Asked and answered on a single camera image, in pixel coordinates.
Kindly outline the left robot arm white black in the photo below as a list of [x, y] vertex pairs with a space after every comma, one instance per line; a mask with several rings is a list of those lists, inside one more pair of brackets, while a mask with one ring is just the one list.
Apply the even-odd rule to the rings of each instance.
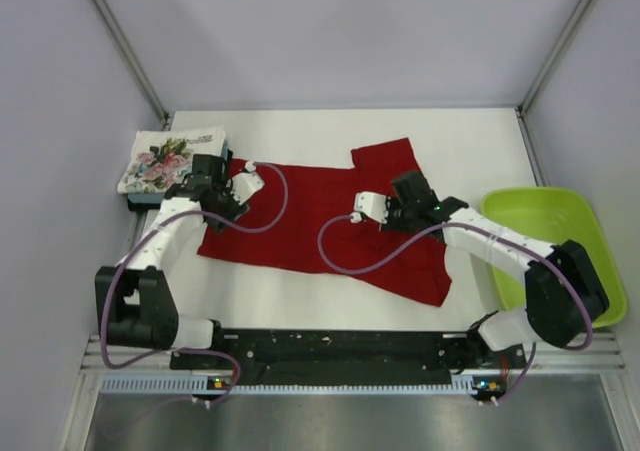
[[232, 176], [229, 157], [196, 154], [191, 171], [165, 192], [156, 218], [134, 248], [95, 276], [95, 296], [104, 345], [149, 350], [192, 348], [205, 367], [226, 358], [216, 337], [220, 324], [181, 315], [170, 290], [170, 273], [192, 235], [206, 224], [220, 232], [249, 210], [264, 187], [253, 162]]

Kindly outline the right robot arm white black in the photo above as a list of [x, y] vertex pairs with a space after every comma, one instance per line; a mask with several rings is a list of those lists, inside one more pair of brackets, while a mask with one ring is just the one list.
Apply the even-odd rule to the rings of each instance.
[[419, 171], [392, 182], [393, 193], [368, 198], [364, 212], [384, 231], [428, 231], [449, 247], [482, 259], [516, 280], [525, 291], [522, 305], [481, 321], [467, 341], [469, 359], [487, 367], [504, 349], [545, 342], [570, 349], [579, 334], [610, 306], [586, 249], [574, 240], [537, 240], [501, 226], [456, 197], [440, 199]]

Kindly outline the red t shirt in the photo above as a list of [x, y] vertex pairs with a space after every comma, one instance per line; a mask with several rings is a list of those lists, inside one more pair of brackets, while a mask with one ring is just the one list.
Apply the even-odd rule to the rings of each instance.
[[407, 138], [356, 148], [351, 159], [348, 169], [259, 167], [265, 186], [238, 220], [247, 230], [207, 230], [199, 255], [308, 274], [329, 274], [335, 266], [361, 269], [387, 257], [408, 235], [344, 217], [357, 193], [390, 195], [392, 180], [419, 164]]

